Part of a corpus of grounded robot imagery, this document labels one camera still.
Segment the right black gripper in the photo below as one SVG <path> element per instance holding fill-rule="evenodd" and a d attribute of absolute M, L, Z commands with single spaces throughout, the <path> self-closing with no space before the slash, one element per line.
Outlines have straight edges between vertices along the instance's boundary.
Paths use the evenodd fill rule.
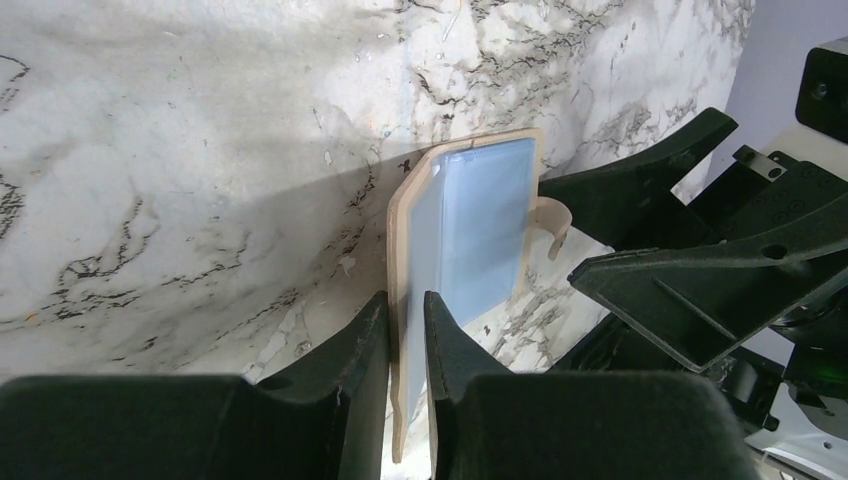
<path fill-rule="evenodd" d="M 776 151 L 740 160 L 683 203 L 671 189 L 738 123 L 708 108 L 657 144 L 548 178 L 539 194 L 613 249 L 571 285 L 607 315 L 562 370 L 688 370 L 749 432 L 788 424 L 780 386 L 818 429 L 847 434 L 847 184 Z"/>

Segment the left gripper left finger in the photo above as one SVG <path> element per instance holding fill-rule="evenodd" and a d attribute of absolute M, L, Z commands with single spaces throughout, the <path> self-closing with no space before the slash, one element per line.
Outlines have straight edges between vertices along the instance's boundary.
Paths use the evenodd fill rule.
<path fill-rule="evenodd" d="M 238 375 L 28 376 L 1 388 L 5 479 L 376 479 L 389 373 L 377 292 L 258 382 Z"/>

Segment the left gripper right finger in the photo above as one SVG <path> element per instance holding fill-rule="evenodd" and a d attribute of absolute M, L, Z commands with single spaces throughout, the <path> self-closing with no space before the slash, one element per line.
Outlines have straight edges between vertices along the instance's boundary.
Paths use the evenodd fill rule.
<path fill-rule="evenodd" d="M 510 371 L 423 300 L 436 479 L 754 479 L 728 403 L 682 373 Z"/>

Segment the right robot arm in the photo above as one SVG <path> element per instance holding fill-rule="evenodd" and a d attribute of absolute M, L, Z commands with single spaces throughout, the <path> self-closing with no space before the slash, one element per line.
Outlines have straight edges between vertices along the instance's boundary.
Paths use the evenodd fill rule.
<path fill-rule="evenodd" d="M 766 461 L 843 479 L 847 124 L 804 115 L 679 200 L 672 186 L 735 128 L 711 108 L 642 152 L 541 182 L 610 248 L 569 276 L 607 315 L 557 368 L 699 374 Z"/>

